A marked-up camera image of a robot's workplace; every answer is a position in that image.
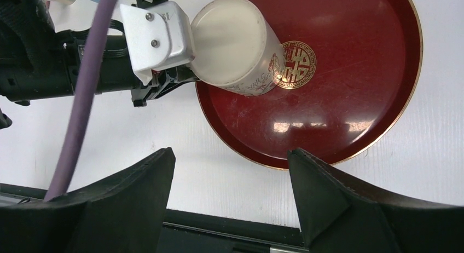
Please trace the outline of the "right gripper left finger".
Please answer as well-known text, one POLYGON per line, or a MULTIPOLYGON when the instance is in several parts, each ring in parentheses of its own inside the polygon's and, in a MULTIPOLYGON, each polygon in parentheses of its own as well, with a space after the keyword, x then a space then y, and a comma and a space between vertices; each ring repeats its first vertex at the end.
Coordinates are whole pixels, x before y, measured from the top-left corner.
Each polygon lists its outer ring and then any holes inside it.
POLYGON ((48 202, 1 208, 1 252, 155 252, 176 158, 162 148, 48 202))

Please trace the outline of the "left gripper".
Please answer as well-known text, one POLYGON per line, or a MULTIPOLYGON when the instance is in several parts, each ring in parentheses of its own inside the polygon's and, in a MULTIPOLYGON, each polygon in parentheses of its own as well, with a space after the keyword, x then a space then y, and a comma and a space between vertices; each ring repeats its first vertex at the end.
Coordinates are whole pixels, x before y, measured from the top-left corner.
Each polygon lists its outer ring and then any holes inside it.
POLYGON ((139 82, 131 89, 131 99, 134 107, 144 107, 149 100, 159 99, 183 84, 197 81, 197 76, 190 68, 169 68, 154 74, 148 85, 139 82))

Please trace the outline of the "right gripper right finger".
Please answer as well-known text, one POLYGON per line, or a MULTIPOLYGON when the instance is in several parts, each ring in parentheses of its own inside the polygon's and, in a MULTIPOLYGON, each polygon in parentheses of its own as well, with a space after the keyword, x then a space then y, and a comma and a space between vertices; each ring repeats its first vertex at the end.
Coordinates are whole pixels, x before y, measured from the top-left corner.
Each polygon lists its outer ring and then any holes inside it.
POLYGON ((301 148, 287 161, 310 252, 463 252, 463 207, 382 189, 301 148))

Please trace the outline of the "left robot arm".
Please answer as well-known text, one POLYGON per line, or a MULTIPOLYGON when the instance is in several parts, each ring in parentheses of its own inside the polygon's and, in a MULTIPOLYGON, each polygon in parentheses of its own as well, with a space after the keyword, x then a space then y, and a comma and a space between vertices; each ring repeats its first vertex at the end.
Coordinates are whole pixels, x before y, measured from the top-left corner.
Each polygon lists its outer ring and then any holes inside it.
MULTIPOLYGON (((153 73, 143 85, 134 75, 124 26, 108 36, 97 94, 128 90, 135 107, 160 98, 185 83, 197 81, 187 66, 153 73)), ((56 32, 44 0, 1 0, 1 95, 28 106, 32 100, 72 96, 89 30, 56 32)))

